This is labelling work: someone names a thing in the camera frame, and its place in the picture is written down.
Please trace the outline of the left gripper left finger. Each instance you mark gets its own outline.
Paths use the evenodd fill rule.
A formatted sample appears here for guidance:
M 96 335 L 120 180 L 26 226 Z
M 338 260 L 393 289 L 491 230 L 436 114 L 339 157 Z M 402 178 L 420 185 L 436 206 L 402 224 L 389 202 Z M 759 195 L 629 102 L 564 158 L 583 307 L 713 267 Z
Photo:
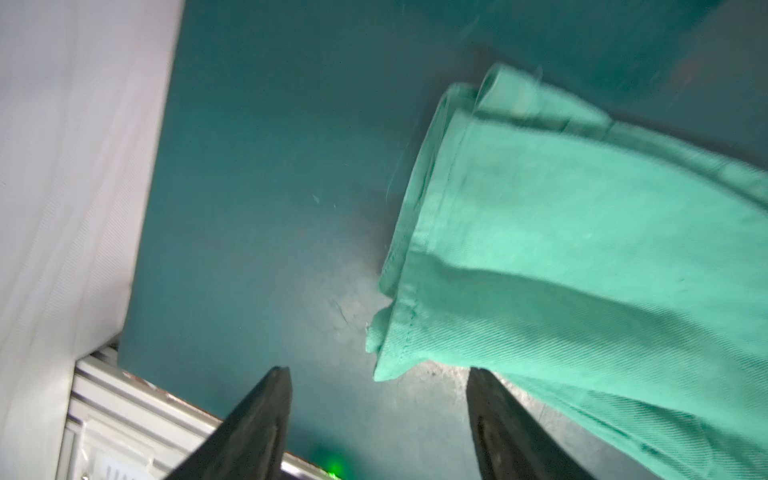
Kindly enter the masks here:
M 279 479 L 292 393 L 290 370 L 269 370 L 167 479 Z

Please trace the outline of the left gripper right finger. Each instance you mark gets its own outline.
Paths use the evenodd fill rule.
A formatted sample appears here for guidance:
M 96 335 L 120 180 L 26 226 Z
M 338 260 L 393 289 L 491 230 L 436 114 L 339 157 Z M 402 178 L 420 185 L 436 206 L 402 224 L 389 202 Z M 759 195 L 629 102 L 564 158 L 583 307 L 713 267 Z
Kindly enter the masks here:
M 592 477 L 552 439 L 490 371 L 470 370 L 466 398 L 482 479 Z

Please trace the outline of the green long pants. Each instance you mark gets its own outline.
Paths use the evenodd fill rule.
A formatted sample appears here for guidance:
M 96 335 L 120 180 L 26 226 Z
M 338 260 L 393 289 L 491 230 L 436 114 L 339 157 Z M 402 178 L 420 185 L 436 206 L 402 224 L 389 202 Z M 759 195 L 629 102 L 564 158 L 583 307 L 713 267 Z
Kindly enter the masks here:
M 767 173 L 497 64 L 442 96 L 368 330 L 376 381 L 503 375 L 667 479 L 767 475 Z

